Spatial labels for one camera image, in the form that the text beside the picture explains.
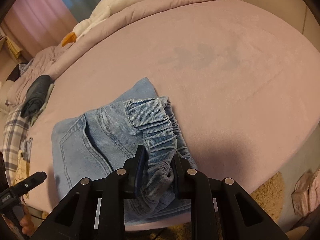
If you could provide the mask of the person's left hand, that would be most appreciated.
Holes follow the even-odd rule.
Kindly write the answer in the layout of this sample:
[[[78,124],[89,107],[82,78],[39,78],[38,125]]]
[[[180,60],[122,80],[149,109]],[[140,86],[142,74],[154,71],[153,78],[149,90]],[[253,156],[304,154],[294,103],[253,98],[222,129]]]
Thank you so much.
[[[23,206],[24,216],[20,220],[20,226],[22,227],[23,234],[31,237],[35,232],[35,225],[31,219],[32,216],[29,212],[28,207],[26,205],[22,205],[22,206]]]

